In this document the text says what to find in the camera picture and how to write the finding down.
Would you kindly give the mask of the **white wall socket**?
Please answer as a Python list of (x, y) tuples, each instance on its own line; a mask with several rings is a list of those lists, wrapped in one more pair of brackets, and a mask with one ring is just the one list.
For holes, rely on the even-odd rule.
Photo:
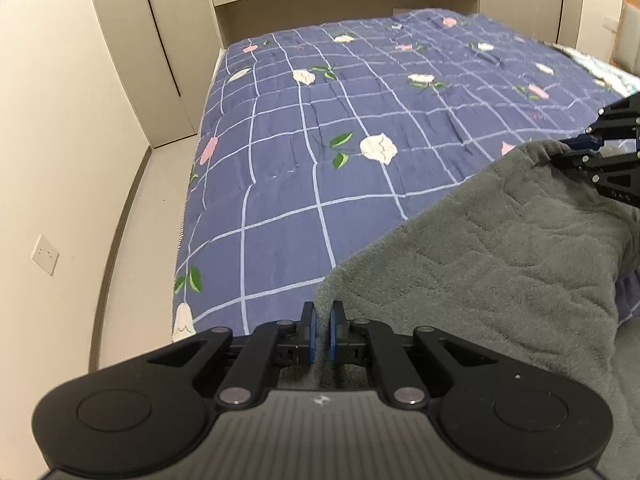
[(60, 252), (52, 245), (50, 240), (40, 234), (32, 250), (32, 261), (37, 266), (40, 266), (44, 272), (52, 276), (59, 256)]

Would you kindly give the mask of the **grey fleece pants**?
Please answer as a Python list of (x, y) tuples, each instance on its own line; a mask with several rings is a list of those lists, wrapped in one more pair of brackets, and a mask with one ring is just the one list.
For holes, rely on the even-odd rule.
[(583, 382), (639, 446), (639, 325), (616, 284), (639, 266), (639, 213), (567, 177), (556, 141), (518, 146), (337, 266), (316, 293), (357, 318), (427, 324)]

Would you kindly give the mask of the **light blue patterned pillow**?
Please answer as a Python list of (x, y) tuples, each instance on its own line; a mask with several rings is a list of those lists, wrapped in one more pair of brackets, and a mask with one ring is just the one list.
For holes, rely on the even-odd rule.
[(630, 74), (614, 65), (603, 62), (591, 54), (582, 53), (574, 48), (552, 44), (551, 47), (558, 50), (575, 63), (582, 66), (584, 70), (593, 76), (594, 82), (601, 87), (608, 87), (626, 98), (640, 90), (640, 79), (638, 76)]

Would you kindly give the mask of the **wooden padded headboard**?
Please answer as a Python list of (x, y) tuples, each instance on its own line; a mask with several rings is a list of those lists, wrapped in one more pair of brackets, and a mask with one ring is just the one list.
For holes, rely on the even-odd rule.
[(623, 0), (610, 58), (612, 65), (639, 75), (640, 6), (639, 0)]

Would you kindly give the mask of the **blue floral checked quilt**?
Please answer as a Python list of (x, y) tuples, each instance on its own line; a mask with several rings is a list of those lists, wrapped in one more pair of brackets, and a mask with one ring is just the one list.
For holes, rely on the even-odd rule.
[(548, 44), (446, 9), (232, 44), (192, 162), (172, 336), (297, 318), (334, 266), (620, 98)]

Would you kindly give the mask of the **beige built-in wardrobe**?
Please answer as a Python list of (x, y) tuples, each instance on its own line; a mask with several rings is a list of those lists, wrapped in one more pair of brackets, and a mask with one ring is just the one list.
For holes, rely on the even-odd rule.
[(120, 81), (149, 144), (198, 131), (220, 51), (300, 26), (413, 9), (483, 13), (524, 35), (574, 46), (584, 0), (93, 0)]

